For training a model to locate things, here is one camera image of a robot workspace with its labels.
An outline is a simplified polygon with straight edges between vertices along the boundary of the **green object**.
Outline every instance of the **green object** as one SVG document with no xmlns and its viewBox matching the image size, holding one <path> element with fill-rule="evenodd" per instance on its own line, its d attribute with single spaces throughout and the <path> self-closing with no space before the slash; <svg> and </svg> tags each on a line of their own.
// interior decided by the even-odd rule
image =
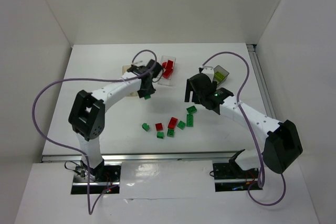
<svg viewBox="0 0 336 224">
<path fill-rule="evenodd" d="M 215 72 L 215 78 L 219 81 L 222 82 L 225 79 L 225 75 L 223 75 L 221 72 Z"/>
<path fill-rule="evenodd" d="M 185 128 L 185 122 L 179 121 L 179 123 L 177 124 L 177 127 L 179 127 L 181 130 L 183 130 Z"/>
<path fill-rule="evenodd" d="M 189 108 L 187 108 L 188 114 L 194 114 L 195 112 L 197 112 L 197 109 L 195 106 L 191 106 Z"/>
<path fill-rule="evenodd" d="M 174 130 L 168 129 L 167 136 L 174 137 Z"/>
<path fill-rule="evenodd" d="M 164 133 L 159 131 L 159 132 L 157 132 L 156 137 L 163 139 L 164 138 Z"/>
<path fill-rule="evenodd" d="M 143 128 L 145 131 L 149 131 L 149 125 L 146 124 L 146 123 L 143 123 L 143 124 L 142 124 L 142 128 Z"/>
<path fill-rule="evenodd" d="M 187 127 L 194 127 L 194 116 L 187 115 Z"/>
</svg>

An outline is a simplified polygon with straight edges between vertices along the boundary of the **white wall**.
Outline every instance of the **white wall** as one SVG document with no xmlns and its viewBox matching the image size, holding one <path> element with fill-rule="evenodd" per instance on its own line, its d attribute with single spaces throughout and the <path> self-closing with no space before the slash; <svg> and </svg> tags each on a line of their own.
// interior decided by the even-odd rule
<svg viewBox="0 0 336 224">
<path fill-rule="evenodd" d="M 321 223 L 336 212 L 336 0 L 281 0 L 257 46 L 277 116 L 293 120 Z"/>
<path fill-rule="evenodd" d="M 279 0 L 47 0 L 72 44 L 256 43 Z"/>
<path fill-rule="evenodd" d="M 45 0 L 0 0 L 0 223 L 13 223 L 44 141 L 30 116 L 35 95 L 63 77 L 70 46 Z M 47 132 L 59 88 L 39 104 Z"/>
</svg>

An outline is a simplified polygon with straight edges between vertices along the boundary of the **red block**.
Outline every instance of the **red block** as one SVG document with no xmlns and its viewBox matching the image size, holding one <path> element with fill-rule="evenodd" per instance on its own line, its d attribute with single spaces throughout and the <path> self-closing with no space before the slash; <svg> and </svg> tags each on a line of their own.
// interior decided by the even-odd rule
<svg viewBox="0 0 336 224">
<path fill-rule="evenodd" d="M 163 72 L 163 78 L 166 78 L 166 79 L 168 79 L 169 78 L 169 76 L 171 76 L 172 75 L 172 73 L 173 73 L 173 69 L 172 68 L 170 68 L 170 69 L 167 69 L 166 71 L 164 71 Z"/>
<path fill-rule="evenodd" d="M 162 125 L 162 123 L 157 123 L 157 124 L 155 124 L 155 128 L 156 128 L 156 131 L 161 131 L 161 130 L 163 130 L 163 125 Z"/>
<path fill-rule="evenodd" d="M 168 124 L 168 129 L 171 129 L 171 130 L 175 129 L 177 125 L 177 121 L 178 121 L 177 118 L 171 118 Z"/>
<path fill-rule="evenodd" d="M 172 60 L 168 60 L 165 69 L 173 69 L 173 64 L 174 62 Z"/>
</svg>

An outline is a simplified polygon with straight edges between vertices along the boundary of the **purple cable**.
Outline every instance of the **purple cable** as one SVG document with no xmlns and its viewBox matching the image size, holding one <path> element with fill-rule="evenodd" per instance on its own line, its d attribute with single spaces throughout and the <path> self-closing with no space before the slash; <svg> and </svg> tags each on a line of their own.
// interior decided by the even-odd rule
<svg viewBox="0 0 336 224">
<path fill-rule="evenodd" d="M 209 59 L 207 59 L 204 63 L 203 63 L 203 66 L 205 65 L 205 64 L 207 64 L 211 59 L 213 59 L 213 58 L 215 58 L 216 56 L 218 56 L 218 55 L 223 55 L 223 54 L 230 54 L 230 55 L 234 55 L 234 56 L 237 56 L 238 58 L 240 58 L 244 63 L 245 63 L 245 65 L 246 65 L 246 77 L 245 77 L 245 80 L 244 80 L 244 82 L 243 82 L 243 84 L 240 86 L 240 88 L 239 88 L 239 90 L 238 90 L 238 93 L 237 93 L 237 104 L 238 104 L 238 107 L 239 107 L 239 109 L 240 109 L 240 111 L 242 112 L 242 115 L 243 115 L 243 117 L 244 117 L 244 119 L 245 119 L 245 121 L 246 121 L 246 124 L 247 124 L 247 126 L 248 126 L 248 129 L 250 130 L 250 133 L 251 133 L 251 135 L 252 135 L 252 138 L 253 138 L 253 141 L 254 141 L 254 143 L 255 143 L 255 146 L 256 146 L 256 149 L 257 149 L 257 153 L 258 153 L 258 157 L 259 157 L 259 161 L 260 161 L 260 171 L 259 171 L 259 173 L 258 173 L 258 182 L 254 182 L 254 183 L 252 183 L 252 184 L 250 184 L 250 186 L 248 187 L 248 189 L 247 189 L 247 191 L 248 191 L 248 194 L 249 194 L 249 196 L 250 196 L 250 198 L 254 201 L 254 202 L 256 202 L 256 203 L 258 203 L 258 204 L 260 204 L 260 205 L 262 205 L 262 206 L 274 206 L 274 205 L 276 205 L 277 203 L 279 203 L 280 201 L 282 201 L 282 199 L 284 198 L 284 196 L 285 196 L 285 193 L 286 193 L 286 182 L 285 182 L 285 178 L 284 178 L 284 176 L 283 176 L 283 174 L 281 174 L 281 177 L 282 177 L 282 180 L 283 180 L 283 193 L 282 193 L 282 196 L 277 200 L 277 201 L 275 201 L 275 202 L 273 202 L 273 203 L 270 203 L 270 204 L 265 204 L 265 203 L 261 203 L 261 202 L 259 202 L 259 201 L 257 201 L 255 198 L 253 198 L 252 197 L 252 195 L 251 195 L 251 193 L 250 193 L 250 189 L 251 189 L 251 186 L 253 185 L 253 184 L 255 184 L 255 183 L 258 183 L 258 186 L 260 187 L 260 188 L 263 188 L 263 186 L 264 186 L 264 184 L 265 184 L 265 167 L 264 167 L 264 162 L 263 162 L 263 157 L 262 157 L 262 155 L 261 155 L 261 151 L 260 151 L 260 148 L 259 148 L 259 144 L 258 144 L 258 141 L 257 141 L 257 138 L 256 138 L 256 134 L 254 133 L 254 130 L 253 130 L 253 128 L 252 128 L 252 125 L 251 125 L 251 123 L 250 123 L 250 121 L 249 121 L 249 119 L 248 119 L 248 117 L 247 117 L 247 115 L 246 115 L 246 113 L 245 113 L 245 111 L 244 111 L 244 109 L 243 109 L 243 107 L 240 105 L 240 103 L 239 103 L 239 101 L 240 101 L 240 93 L 242 92 L 242 90 L 243 90 L 243 88 L 244 88 L 244 86 L 245 86 L 245 84 L 246 84 L 246 82 L 247 82 L 247 80 L 248 80 L 248 77 L 249 77 L 249 75 L 250 75 L 250 67 L 248 66 L 248 63 L 247 63 L 247 61 L 242 57 L 242 56 L 240 56 L 239 54 L 236 54 L 235 52 L 230 52 L 230 51 L 224 51 L 224 52 L 218 52 L 218 53 L 216 53 L 215 55 L 212 55 Z"/>
<path fill-rule="evenodd" d="M 152 71 L 156 65 L 156 62 L 157 62 L 157 57 L 156 57 L 156 54 L 151 51 L 151 50 L 142 50 L 140 52 L 138 52 L 132 62 L 134 62 L 134 60 L 136 59 L 136 57 L 143 53 L 143 52 L 150 52 L 154 55 L 154 59 L 155 59 L 155 63 L 153 64 L 153 66 L 151 66 L 146 72 L 144 72 L 143 74 L 139 75 L 139 76 L 136 76 L 136 77 L 132 77 L 132 78 L 128 78 L 128 79 L 120 79 L 120 80 L 107 80 L 107 79 L 94 79 L 94 78 L 69 78 L 69 79 L 63 79 L 63 80 L 58 80 L 58 81 L 54 81 L 52 82 L 51 84 L 47 85 L 46 87 L 44 87 L 36 96 L 35 100 L 34 100 L 34 103 L 33 103 L 33 107 L 32 107 L 32 119 L 33 119 L 33 124 L 37 130 L 37 132 L 46 140 L 48 140 L 49 142 L 53 143 L 53 144 L 56 144 L 58 146 L 61 146 L 61 147 L 64 147 L 64 148 L 68 148 L 68 149 L 71 149 L 71 150 L 74 150 L 76 152 L 79 152 L 81 154 L 84 155 L 86 161 L 87 161 L 87 165 L 88 165 L 88 174 L 89 174 L 89 179 L 88 179 L 88 185 L 87 185 L 87 197 L 88 197 L 88 211 L 89 211 L 89 215 L 91 215 L 93 213 L 93 210 L 94 210 L 94 207 L 98 201 L 98 199 L 104 194 L 106 193 L 107 190 L 115 187 L 114 186 L 111 186 L 107 189 L 105 189 L 98 197 L 97 199 L 95 200 L 95 202 L 93 203 L 93 206 L 92 206 L 92 209 L 91 209 L 91 202 L 90 202 L 90 163 L 89 163 L 89 157 L 88 155 L 83 152 L 82 150 L 78 149 L 78 148 L 75 148 L 75 147 L 72 147 L 72 146 L 69 146 L 69 145 L 66 145 L 66 144 L 61 144 L 61 143 L 58 143 L 50 138 L 48 138 L 48 136 L 46 136 L 42 130 L 39 128 L 39 126 L 37 125 L 37 122 L 36 122 L 36 115 L 35 115 L 35 110 L 36 110 L 36 104 L 37 104 L 37 101 L 38 99 L 41 97 L 41 95 L 47 90 L 49 89 L 50 87 L 56 85 L 56 84 L 59 84 L 59 83 L 62 83 L 62 82 L 67 82 L 67 81 L 99 81 L 99 82 L 125 82 L 125 81 L 131 81 L 131 80 L 135 80 L 135 79 L 138 79 L 138 78 L 141 78 L 145 75 L 147 75 L 150 71 Z"/>
</svg>

